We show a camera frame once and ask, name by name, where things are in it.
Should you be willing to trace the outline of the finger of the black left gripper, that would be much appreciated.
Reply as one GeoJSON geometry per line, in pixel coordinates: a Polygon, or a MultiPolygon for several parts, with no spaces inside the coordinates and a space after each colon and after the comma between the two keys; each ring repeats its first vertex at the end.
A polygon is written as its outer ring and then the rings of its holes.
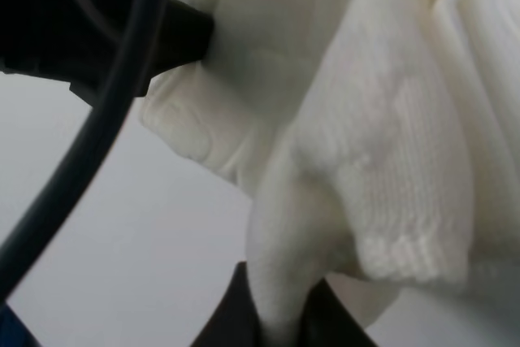
{"type": "Polygon", "coordinates": [[[178,0],[169,0],[164,13],[164,68],[202,60],[214,30],[212,15],[178,0]]]}

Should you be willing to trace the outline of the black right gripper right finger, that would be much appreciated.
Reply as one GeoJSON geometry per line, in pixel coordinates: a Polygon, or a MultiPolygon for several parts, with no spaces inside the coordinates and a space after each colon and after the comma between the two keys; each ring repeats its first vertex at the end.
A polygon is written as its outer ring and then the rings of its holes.
{"type": "Polygon", "coordinates": [[[301,321],[299,346],[377,347],[342,306],[326,280],[310,292],[301,321]]]}

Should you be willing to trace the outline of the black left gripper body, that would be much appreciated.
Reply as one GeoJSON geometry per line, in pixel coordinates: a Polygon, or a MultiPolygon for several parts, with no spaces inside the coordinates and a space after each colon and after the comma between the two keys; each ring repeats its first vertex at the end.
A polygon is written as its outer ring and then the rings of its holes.
{"type": "Polygon", "coordinates": [[[1,0],[1,72],[57,80],[90,106],[133,0],[1,0]]]}

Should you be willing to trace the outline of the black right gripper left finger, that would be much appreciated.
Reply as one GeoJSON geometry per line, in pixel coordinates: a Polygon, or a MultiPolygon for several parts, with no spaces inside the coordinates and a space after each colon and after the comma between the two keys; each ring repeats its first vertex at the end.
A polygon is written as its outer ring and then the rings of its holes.
{"type": "Polygon", "coordinates": [[[259,346],[258,315],[253,304],[245,262],[236,264],[220,303],[192,347],[259,346]]]}

